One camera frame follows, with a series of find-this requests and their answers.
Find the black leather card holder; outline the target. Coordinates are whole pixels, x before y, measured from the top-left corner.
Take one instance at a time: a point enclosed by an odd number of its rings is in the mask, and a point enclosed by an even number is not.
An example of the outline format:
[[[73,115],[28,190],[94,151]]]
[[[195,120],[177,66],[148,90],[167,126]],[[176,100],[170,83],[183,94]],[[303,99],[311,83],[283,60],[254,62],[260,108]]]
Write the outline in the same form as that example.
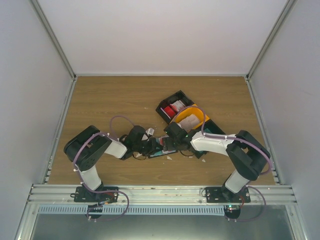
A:
[[[155,142],[155,144],[152,146],[151,152],[147,154],[149,159],[175,154],[178,152],[173,139],[167,135],[156,137],[152,141]]]

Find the red white cards stack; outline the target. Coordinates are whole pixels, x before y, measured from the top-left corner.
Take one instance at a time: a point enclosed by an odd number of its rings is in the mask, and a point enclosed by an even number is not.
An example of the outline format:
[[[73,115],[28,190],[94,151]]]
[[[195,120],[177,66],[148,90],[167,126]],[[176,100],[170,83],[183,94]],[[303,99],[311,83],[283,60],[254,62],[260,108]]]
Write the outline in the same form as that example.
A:
[[[165,107],[162,107],[162,112],[170,119],[172,119],[180,110],[184,109],[186,105],[181,101],[177,100],[174,103],[170,103]]]

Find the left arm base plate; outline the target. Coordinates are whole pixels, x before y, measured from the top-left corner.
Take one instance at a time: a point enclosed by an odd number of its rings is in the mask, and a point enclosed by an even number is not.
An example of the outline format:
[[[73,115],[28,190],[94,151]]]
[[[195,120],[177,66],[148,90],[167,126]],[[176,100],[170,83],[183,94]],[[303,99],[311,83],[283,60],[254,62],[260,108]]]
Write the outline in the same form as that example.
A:
[[[76,203],[116,203],[118,201],[118,190],[116,186],[104,186],[100,191],[108,191],[107,193],[93,193],[88,191],[84,186],[78,186],[74,193],[70,194]]]

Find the white pink credit card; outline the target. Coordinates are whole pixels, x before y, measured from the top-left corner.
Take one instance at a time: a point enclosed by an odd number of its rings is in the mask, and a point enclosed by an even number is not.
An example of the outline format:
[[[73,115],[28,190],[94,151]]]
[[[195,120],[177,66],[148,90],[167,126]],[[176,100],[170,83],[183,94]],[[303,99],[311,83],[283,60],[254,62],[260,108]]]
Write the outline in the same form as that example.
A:
[[[163,143],[162,151],[165,154],[167,154],[167,153],[175,152],[176,150],[175,150],[175,147],[174,147],[174,145],[172,143],[165,142],[165,143]]]

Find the teal credit card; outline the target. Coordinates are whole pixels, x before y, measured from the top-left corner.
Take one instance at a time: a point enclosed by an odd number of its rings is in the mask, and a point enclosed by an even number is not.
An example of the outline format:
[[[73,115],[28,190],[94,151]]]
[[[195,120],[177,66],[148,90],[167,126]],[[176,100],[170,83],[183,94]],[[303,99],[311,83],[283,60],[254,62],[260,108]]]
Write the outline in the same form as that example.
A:
[[[161,156],[164,156],[165,155],[165,153],[163,152],[163,151],[158,151],[158,152],[155,152],[154,154],[151,154],[150,156],[149,156],[149,158],[151,159],[151,158],[157,158],[157,157],[161,157]]]

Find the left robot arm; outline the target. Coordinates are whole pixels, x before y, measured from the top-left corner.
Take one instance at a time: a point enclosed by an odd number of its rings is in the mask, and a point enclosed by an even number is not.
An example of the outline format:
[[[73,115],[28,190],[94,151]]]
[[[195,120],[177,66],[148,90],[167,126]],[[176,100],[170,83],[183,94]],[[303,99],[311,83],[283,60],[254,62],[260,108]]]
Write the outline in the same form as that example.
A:
[[[64,146],[63,152],[72,162],[73,170],[78,174],[90,201],[98,202],[103,197],[103,182],[96,169],[96,163],[102,155],[120,160],[126,160],[134,153],[145,157],[153,155],[163,147],[152,136],[152,132],[152,129],[145,130],[135,125],[128,134],[115,138],[91,125]]]

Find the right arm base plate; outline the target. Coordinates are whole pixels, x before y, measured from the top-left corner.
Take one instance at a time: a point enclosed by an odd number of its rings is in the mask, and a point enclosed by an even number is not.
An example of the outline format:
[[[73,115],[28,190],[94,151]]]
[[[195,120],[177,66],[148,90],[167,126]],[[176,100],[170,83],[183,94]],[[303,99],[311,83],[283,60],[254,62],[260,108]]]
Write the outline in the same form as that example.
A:
[[[238,193],[223,191],[221,186],[211,186],[204,188],[207,203],[250,203],[251,197],[249,189],[244,187]]]

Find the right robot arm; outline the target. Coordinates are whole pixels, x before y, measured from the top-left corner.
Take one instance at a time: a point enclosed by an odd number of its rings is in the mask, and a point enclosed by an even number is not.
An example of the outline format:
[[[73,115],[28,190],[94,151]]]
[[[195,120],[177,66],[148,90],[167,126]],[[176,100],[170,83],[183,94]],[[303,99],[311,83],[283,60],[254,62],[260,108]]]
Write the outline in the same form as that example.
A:
[[[214,134],[205,132],[204,127],[202,124],[200,129],[186,131],[180,124],[172,122],[164,132],[179,150],[212,152],[229,157],[235,170],[221,186],[221,196],[232,203],[248,183],[271,171],[271,155],[248,131]]]

